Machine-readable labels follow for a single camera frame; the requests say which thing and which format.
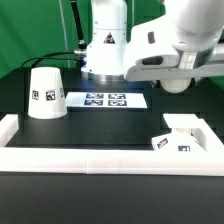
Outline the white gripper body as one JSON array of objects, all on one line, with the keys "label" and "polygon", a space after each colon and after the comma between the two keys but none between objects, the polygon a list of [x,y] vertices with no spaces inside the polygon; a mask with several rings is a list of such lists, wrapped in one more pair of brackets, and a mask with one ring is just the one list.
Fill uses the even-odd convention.
[{"label": "white gripper body", "polygon": [[124,56],[127,81],[171,81],[224,76],[224,43],[204,51],[178,49],[156,31],[133,35]]}]

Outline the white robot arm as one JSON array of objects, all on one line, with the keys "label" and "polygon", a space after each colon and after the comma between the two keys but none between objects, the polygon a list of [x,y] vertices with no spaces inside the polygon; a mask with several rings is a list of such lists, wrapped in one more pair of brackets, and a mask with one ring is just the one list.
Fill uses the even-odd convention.
[{"label": "white robot arm", "polygon": [[224,0],[161,0],[165,14],[126,38],[125,0],[91,0],[93,35],[81,71],[156,81],[224,75]]}]

